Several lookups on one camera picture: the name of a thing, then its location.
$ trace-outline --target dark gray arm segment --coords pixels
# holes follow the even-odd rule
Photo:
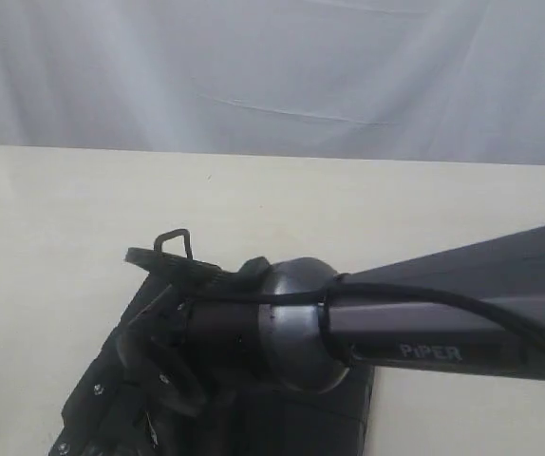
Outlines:
[[[545,227],[348,275],[445,290],[493,302],[545,332]],[[371,364],[545,379],[545,354],[499,326],[433,303],[329,303],[329,330]]]

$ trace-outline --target tabletop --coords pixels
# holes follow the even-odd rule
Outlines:
[[[0,146],[0,456],[46,454],[161,232],[356,272],[543,224],[545,166]],[[372,417],[376,456],[545,452],[545,382],[383,369]]]

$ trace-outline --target white curtain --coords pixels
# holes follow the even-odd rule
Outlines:
[[[0,143],[545,163],[545,1],[0,0]]]

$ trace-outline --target black object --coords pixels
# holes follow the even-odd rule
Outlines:
[[[175,236],[188,257],[162,251]],[[371,364],[545,379],[545,227],[356,275],[228,273],[185,230],[126,259],[150,274],[50,455],[359,456]]]

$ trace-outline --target screw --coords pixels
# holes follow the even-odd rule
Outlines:
[[[57,446],[57,452],[62,456],[66,456],[70,452],[70,445],[66,442],[62,442]]]

